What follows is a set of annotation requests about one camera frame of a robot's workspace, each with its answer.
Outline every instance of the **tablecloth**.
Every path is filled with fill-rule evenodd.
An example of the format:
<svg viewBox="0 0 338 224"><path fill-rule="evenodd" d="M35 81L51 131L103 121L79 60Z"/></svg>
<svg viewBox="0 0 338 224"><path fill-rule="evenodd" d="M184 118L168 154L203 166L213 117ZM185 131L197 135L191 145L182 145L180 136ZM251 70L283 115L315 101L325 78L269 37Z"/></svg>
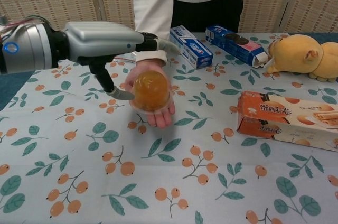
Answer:
<svg viewBox="0 0 338 224"><path fill-rule="evenodd" d="M0 113L0 223L337 223L337 153L236 131L244 90L336 103L337 83L267 74L196 35L213 66L168 55L166 129L109 98L88 67L35 72ZM266 48L286 33L242 35ZM123 88L133 66L107 69Z"/></svg>

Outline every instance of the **plastic cup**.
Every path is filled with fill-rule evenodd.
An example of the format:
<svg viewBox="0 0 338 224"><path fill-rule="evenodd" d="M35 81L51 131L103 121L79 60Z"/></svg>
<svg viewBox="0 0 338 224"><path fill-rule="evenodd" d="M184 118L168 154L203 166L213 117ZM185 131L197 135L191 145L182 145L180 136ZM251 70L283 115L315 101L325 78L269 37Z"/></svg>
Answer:
<svg viewBox="0 0 338 224"><path fill-rule="evenodd" d="M143 114L158 114L168 109L172 94L167 79L157 71L141 73L134 81L131 106Z"/></svg>

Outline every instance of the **stuffed toy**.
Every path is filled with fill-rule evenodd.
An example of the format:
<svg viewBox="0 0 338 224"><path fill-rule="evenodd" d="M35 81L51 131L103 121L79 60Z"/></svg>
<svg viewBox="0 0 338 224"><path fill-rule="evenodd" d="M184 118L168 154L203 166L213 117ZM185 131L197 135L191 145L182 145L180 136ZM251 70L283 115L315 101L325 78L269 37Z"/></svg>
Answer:
<svg viewBox="0 0 338 224"><path fill-rule="evenodd" d="M338 43L320 45L310 36L296 34L273 42L268 52L272 60L267 73L309 73L321 82L335 82L338 77Z"/></svg>

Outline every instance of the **egg roll box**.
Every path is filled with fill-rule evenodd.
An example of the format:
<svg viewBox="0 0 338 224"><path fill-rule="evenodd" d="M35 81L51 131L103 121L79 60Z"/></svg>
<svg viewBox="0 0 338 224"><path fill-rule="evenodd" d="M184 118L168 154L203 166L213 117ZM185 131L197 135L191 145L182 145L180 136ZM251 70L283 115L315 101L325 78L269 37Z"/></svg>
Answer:
<svg viewBox="0 0 338 224"><path fill-rule="evenodd" d="M237 131L338 152L338 105L244 91Z"/></svg>

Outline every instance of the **robotic arm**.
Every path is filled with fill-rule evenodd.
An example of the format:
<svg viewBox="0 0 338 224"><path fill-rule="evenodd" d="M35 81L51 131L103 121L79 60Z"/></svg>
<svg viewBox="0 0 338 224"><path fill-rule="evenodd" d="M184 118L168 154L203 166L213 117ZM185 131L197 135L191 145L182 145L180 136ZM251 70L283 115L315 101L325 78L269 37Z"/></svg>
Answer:
<svg viewBox="0 0 338 224"><path fill-rule="evenodd" d="M32 22L36 19L43 23ZM68 22L62 31L55 31L40 16L13 24L0 16L0 74L57 68L60 60L68 59L89 66L108 95L132 100L132 93L114 85L105 65L120 54L156 50L180 52L167 40L118 23Z"/></svg>

